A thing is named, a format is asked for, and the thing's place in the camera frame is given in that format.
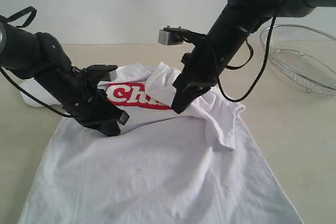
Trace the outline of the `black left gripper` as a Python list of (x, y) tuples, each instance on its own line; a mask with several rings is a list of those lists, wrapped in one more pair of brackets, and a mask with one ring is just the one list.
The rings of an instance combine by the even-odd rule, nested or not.
[(106, 136), (118, 136), (119, 125), (129, 119), (126, 111), (117, 108), (98, 84), (83, 79), (81, 69), (50, 69), (35, 80), (46, 89), (80, 125)]

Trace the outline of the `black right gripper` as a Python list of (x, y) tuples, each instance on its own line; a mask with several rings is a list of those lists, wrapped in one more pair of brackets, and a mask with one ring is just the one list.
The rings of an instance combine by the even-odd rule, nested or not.
[(173, 83), (176, 88), (171, 108), (178, 114), (200, 95), (217, 84), (236, 53), (236, 41), (209, 37), (184, 38), (195, 47), (182, 57), (184, 68)]

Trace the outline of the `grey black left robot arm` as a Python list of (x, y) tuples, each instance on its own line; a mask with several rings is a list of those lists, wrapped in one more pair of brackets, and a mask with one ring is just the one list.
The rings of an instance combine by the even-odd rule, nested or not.
[(48, 33), (31, 34), (1, 23), (1, 67), (20, 79), (35, 79), (80, 125), (107, 136), (120, 134), (119, 125), (129, 119), (126, 111), (107, 98), (99, 82), (115, 65), (91, 65), (79, 69)]

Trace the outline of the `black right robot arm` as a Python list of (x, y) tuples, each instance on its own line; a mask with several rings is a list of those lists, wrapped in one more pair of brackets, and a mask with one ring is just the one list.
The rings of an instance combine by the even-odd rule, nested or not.
[(181, 113), (199, 96), (219, 84), (219, 75), (265, 22), (277, 17), (305, 17), (317, 7), (335, 7), (335, 0), (227, 0), (227, 5), (205, 35), (182, 28), (170, 28), (194, 45), (182, 58), (184, 68), (174, 81), (172, 109)]

